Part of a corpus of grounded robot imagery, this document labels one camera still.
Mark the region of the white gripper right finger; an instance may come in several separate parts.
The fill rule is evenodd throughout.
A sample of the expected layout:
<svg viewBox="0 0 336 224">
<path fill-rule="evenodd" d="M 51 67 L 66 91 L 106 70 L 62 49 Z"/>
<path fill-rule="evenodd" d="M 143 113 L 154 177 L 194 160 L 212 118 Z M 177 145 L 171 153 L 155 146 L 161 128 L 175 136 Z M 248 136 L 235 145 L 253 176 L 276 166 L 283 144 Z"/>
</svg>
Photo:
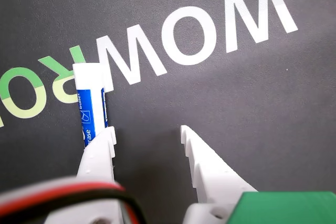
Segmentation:
<svg viewBox="0 0 336 224">
<path fill-rule="evenodd" d="M 180 132 L 198 200 L 188 207 L 183 223 L 227 223 L 242 194 L 256 189 L 190 127 L 181 125 Z"/>
</svg>

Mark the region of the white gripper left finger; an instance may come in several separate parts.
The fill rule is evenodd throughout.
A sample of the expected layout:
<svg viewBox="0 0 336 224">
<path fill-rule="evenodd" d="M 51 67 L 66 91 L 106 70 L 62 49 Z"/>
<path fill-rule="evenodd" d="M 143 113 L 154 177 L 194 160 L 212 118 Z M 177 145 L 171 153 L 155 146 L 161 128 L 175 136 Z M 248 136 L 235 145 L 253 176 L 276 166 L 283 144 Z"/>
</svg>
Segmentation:
<svg viewBox="0 0 336 224">
<path fill-rule="evenodd" d="M 107 127 L 84 149 L 77 172 L 79 179 L 114 180 L 112 159 L 117 143 L 114 127 Z M 117 200 L 101 199 L 83 202 L 51 212 L 45 223 L 123 223 Z"/>
</svg>

